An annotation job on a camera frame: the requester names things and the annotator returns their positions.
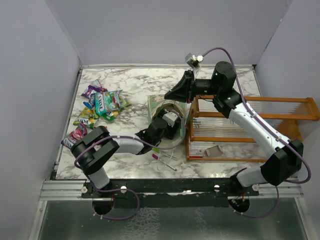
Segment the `blue candy packet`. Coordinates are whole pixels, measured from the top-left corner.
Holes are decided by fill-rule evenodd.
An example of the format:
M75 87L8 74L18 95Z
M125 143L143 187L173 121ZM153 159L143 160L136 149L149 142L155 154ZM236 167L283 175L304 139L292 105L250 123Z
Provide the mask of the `blue candy packet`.
M92 109L93 107L95 107L95 93L91 93L89 98L88 98L88 101L84 101L83 104L85 105L85 107L87 107L88 109Z

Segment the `yellow Fox's candy packet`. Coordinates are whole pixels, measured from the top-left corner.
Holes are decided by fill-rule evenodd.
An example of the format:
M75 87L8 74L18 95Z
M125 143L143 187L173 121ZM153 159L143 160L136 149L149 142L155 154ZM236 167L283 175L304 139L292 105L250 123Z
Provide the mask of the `yellow Fox's candy packet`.
M121 111L123 111L126 107L130 105L131 103L126 98L120 96L119 103L116 105L117 109L102 114L102 117L109 122L113 122L116 119L116 117L121 113Z

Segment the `red snack packet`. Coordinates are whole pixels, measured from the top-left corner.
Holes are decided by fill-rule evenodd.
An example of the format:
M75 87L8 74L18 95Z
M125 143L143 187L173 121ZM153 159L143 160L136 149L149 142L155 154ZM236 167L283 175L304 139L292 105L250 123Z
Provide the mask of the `red snack packet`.
M88 133L86 126L80 123L75 130L70 132L62 141L61 144L71 149L74 144L81 140Z

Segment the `yellow green snack packet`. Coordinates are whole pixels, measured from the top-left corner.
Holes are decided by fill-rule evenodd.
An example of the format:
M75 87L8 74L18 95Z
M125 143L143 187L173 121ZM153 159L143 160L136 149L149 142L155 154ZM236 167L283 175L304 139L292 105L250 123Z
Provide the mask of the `yellow green snack packet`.
M77 126L79 124L83 124L89 129L94 129L95 124L98 121L100 116L96 113L96 108L93 107L89 109L88 107L85 107L81 113L78 115L78 117L73 122L74 126Z

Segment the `purple snack packet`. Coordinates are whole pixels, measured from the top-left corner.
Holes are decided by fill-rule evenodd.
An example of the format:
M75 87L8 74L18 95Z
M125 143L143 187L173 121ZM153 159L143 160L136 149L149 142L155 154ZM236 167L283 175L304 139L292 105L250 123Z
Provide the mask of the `purple snack packet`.
M92 94L100 93L100 92L107 92L108 89L103 87L103 85L100 83L98 79L92 81L87 88L84 90L84 92L81 94L82 97L85 97L89 99Z

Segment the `mint green Fox's candy packet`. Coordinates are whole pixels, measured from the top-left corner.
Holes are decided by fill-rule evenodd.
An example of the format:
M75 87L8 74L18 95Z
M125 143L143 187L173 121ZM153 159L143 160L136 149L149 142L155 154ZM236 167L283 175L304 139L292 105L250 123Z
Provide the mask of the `mint green Fox's candy packet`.
M120 101L120 93L123 90L97 92L95 93L95 110L99 116L116 110Z

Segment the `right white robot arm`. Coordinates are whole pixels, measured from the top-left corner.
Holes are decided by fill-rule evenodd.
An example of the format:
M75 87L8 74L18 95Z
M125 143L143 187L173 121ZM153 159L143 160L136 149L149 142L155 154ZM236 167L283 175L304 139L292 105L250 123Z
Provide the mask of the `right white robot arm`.
M216 110L245 130L262 148L268 158L263 165L246 168L233 175L229 189L240 196L251 185L269 183L278 186L297 173L302 167L304 146L299 139L290 140L261 118L233 88L236 79L232 64L220 61L210 79L196 79L193 71L185 71L164 98L189 103L197 95L213 96Z

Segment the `green printed paper bag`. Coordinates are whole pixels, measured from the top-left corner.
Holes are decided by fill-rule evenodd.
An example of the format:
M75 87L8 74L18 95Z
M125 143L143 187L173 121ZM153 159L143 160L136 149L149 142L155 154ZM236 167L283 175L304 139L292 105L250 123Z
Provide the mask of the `green printed paper bag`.
M152 123L157 118L162 119L163 115L168 112L177 114L179 121L173 127L167 124L159 147L162 152L171 154L174 153L174 146L180 145L186 135L187 104L174 100L166 100L163 94L151 94L147 96L148 123Z

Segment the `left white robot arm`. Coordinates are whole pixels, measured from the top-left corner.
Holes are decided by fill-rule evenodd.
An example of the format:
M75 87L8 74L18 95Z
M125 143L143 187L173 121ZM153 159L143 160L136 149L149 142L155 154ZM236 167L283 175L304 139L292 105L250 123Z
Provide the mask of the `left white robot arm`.
M183 124L180 115L169 112L155 118L148 128L134 135L116 135L99 126L71 147L74 165L94 184L94 193L106 197L111 186L104 165L114 154L144 155L159 146L163 138L175 135Z

